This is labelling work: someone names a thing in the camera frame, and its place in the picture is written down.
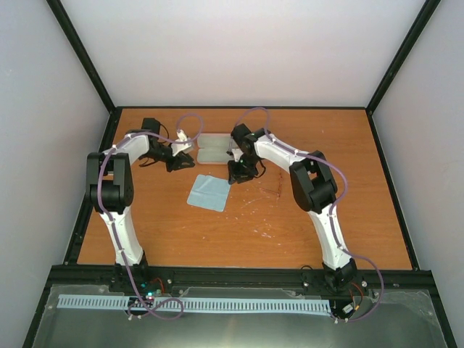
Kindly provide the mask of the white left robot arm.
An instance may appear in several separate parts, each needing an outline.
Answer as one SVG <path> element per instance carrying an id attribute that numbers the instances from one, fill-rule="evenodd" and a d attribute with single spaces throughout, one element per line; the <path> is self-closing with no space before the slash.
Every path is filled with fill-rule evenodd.
<path id="1" fill-rule="evenodd" d="M 193 137 L 176 125 L 175 139 L 160 134 L 160 121 L 145 118 L 139 129 L 128 131 L 121 141 L 102 152 L 92 152 L 86 163 L 86 199 L 107 227 L 115 250 L 115 263 L 131 269 L 125 275 L 132 290 L 146 290 L 151 283 L 146 254 L 140 245 L 131 216 L 135 189 L 131 167 L 139 160 L 165 164 L 166 171 L 188 169 L 194 166 L 189 152 Z"/>

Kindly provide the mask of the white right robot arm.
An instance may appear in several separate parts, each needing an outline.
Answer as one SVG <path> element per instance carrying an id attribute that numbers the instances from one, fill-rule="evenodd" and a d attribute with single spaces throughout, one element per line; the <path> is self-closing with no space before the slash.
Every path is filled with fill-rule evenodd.
<path id="1" fill-rule="evenodd" d="M 324 278 L 332 292 L 339 292 L 354 278 L 357 266 L 348 252 L 336 216 L 336 181 L 322 152 L 302 152 L 282 143 L 261 128 L 255 132 L 245 124 L 236 125 L 231 140 L 238 146 L 229 149 L 228 183 L 245 183 L 262 174 L 257 165 L 267 160 L 290 176 L 298 207 L 315 227 L 323 255 Z"/>

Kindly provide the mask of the pink glasses case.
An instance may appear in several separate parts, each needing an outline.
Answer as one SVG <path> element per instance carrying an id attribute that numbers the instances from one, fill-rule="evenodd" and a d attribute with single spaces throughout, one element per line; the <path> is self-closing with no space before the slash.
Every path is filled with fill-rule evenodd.
<path id="1" fill-rule="evenodd" d="M 233 157 L 228 153 L 231 137 L 226 133 L 203 133 L 197 139 L 196 160 L 202 165 L 226 164 Z"/>

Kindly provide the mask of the thin brown frame glasses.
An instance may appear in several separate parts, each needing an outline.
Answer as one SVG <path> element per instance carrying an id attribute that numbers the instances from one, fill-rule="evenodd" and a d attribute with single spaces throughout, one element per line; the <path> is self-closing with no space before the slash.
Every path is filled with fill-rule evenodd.
<path id="1" fill-rule="evenodd" d="M 259 191 L 273 195 L 277 199 L 281 197 L 283 191 L 283 172 L 280 169 L 266 173 L 257 180 L 255 186 Z"/>

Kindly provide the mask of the light blue cleaning cloth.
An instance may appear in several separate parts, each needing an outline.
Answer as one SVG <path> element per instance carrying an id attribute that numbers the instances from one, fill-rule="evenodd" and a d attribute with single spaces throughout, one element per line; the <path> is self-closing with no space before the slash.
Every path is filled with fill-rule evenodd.
<path id="1" fill-rule="evenodd" d="M 225 179 L 198 175 L 189 193 L 187 203 L 206 210 L 223 212 L 231 185 Z"/>

